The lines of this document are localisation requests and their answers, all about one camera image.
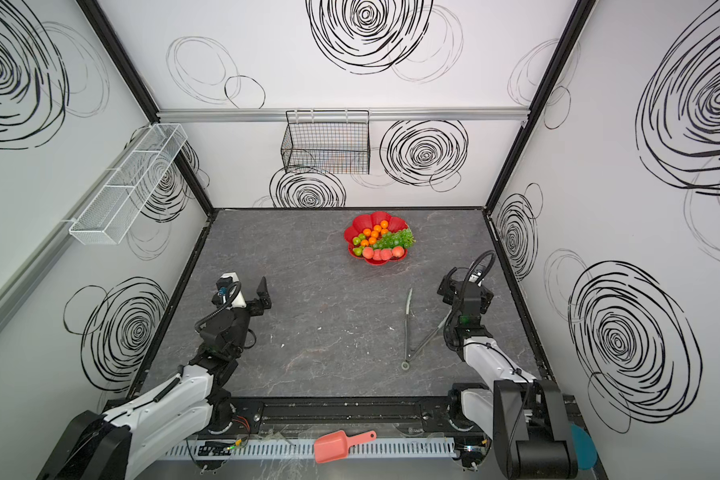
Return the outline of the metal kitchen tongs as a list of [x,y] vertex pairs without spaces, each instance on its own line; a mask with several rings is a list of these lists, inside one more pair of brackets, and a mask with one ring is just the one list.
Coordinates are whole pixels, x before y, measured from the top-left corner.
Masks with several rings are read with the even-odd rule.
[[416,346],[411,346],[412,330],[411,322],[413,319],[413,312],[411,308],[412,304],[413,289],[410,288],[405,301],[404,308],[404,320],[403,320],[403,360],[401,361],[400,368],[402,371],[407,372],[411,368],[411,363],[421,354],[423,349],[444,329],[450,313],[446,313],[443,319],[432,329]]

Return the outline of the green fake grape bunch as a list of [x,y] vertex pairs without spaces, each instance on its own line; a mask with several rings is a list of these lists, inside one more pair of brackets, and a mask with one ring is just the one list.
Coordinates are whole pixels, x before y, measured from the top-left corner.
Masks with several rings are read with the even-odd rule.
[[384,236],[380,236],[372,245],[374,250],[394,249],[401,247],[410,249],[415,243],[414,235],[410,228],[399,230],[396,232],[388,232]]

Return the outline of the teal and white container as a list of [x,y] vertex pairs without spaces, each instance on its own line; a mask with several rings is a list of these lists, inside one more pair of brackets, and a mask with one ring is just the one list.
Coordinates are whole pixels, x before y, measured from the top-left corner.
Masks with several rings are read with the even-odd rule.
[[578,425],[571,424],[570,428],[578,469],[581,471],[593,469],[598,460],[598,453],[591,436]]

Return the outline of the red flower-shaped fruit bowl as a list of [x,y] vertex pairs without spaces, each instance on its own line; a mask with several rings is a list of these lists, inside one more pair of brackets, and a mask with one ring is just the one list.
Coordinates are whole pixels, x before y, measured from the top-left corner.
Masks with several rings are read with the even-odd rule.
[[385,265],[389,262],[395,262],[395,261],[401,261],[403,260],[408,252],[408,249],[405,249],[405,255],[401,258],[395,258],[388,261],[381,261],[378,258],[374,257],[373,259],[365,259],[363,256],[355,256],[353,253],[353,249],[357,248],[358,246],[355,246],[352,242],[354,237],[360,237],[361,234],[363,234],[364,229],[370,229],[372,230],[374,225],[380,225],[380,222],[382,220],[387,220],[389,222],[389,226],[387,229],[389,232],[396,232],[399,230],[403,230],[406,228],[409,228],[409,225],[402,219],[396,216],[393,216],[387,212],[384,211],[377,211],[373,212],[371,214],[361,214],[356,216],[350,226],[344,231],[344,240],[347,243],[347,250],[349,255],[352,258],[364,260],[369,265],[373,266],[381,266]]

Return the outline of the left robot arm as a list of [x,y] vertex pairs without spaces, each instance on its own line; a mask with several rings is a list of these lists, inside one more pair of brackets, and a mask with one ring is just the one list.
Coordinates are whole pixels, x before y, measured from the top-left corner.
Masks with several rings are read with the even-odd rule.
[[41,479],[134,479],[171,447],[204,429],[226,432],[237,417],[225,385],[255,344],[252,318],[271,309],[265,280],[246,300],[236,273],[216,282],[216,310],[198,320],[196,355],[144,395],[101,414],[85,411],[67,426]]

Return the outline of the pink plastic scoop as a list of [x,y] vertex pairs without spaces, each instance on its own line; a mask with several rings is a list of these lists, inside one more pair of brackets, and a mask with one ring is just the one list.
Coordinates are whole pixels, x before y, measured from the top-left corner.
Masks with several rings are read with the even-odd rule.
[[324,435],[314,442],[314,460],[318,464],[342,460],[348,457],[351,447],[373,442],[378,435],[367,431],[348,436],[344,430]]

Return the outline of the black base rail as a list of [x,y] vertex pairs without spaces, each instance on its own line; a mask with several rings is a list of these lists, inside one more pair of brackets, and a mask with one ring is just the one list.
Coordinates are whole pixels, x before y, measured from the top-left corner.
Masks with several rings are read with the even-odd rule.
[[152,420],[156,431],[171,436],[169,445],[198,434],[202,439],[232,438],[236,435],[262,435],[274,426],[326,426],[328,428],[363,425],[392,425],[409,436],[443,433],[447,436],[488,434],[456,409],[453,396],[424,397],[315,397],[223,398],[220,410],[208,402],[181,413],[157,419],[165,399],[144,407],[141,414],[128,411],[113,421],[127,422],[134,434],[145,433]]

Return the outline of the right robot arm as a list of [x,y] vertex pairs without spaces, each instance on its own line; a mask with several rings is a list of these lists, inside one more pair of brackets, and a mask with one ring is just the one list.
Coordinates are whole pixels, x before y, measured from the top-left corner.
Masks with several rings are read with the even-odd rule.
[[490,440],[507,479],[573,479],[577,452],[560,388],[523,370],[482,324],[492,293],[469,270],[455,280],[452,268],[438,294],[450,306],[443,326],[446,346],[475,370],[480,386],[456,388],[456,416]]

